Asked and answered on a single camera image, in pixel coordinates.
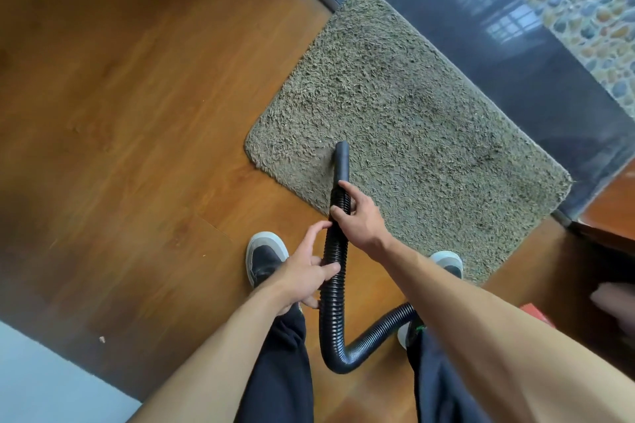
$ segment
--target sneaker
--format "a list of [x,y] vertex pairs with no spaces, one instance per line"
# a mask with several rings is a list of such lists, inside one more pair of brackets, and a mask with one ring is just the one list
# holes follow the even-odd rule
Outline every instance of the sneaker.
[[289,258],[289,251],[278,235],[269,232],[257,233],[247,244],[245,265],[252,288],[258,287]]
[[[438,251],[434,253],[430,259],[432,259],[437,266],[442,267],[457,278],[463,279],[463,261],[458,254],[452,251]],[[417,338],[419,331],[423,330],[425,330],[425,324],[421,318],[419,318],[419,315],[415,313],[415,317],[412,321],[406,323],[397,331],[397,339],[403,349],[409,347]]]

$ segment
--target forearm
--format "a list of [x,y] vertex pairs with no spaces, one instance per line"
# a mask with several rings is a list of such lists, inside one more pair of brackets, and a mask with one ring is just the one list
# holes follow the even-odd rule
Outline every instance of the forearm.
[[274,291],[256,291],[131,421],[233,421],[262,343],[280,309]]
[[400,242],[380,262],[497,421],[626,421],[635,385],[586,348]]

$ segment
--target black pants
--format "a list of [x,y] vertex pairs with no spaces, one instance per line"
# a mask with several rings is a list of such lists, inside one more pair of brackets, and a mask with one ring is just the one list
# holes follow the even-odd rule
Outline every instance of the black pants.
[[[313,381],[297,305],[275,319],[251,372],[236,421],[313,421]],[[425,330],[408,348],[420,422],[489,422],[436,339]]]

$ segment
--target black corrugated hose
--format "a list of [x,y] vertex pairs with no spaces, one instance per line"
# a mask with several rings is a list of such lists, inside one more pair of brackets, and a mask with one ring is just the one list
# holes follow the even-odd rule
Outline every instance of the black corrugated hose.
[[[337,143],[334,163],[330,205],[340,207],[346,214],[350,214],[351,197],[337,184],[339,180],[349,179],[349,145],[346,141]],[[388,336],[410,321],[415,313],[410,303],[404,303],[379,318],[348,346],[344,344],[344,280],[348,245],[348,239],[333,221],[333,226],[326,232],[323,264],[338,262],[341,270],[320,288],[319,343],[327,367],[339,374],[348,373],[360,366]]]

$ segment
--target doormat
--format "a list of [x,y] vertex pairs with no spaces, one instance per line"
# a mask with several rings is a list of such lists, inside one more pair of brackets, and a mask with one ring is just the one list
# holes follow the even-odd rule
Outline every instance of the doormat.
[[568,194],[567,171],[384,0],[345,0],[251,128],[252,162],[324,214],[351,182],[424,255],[483,283]]

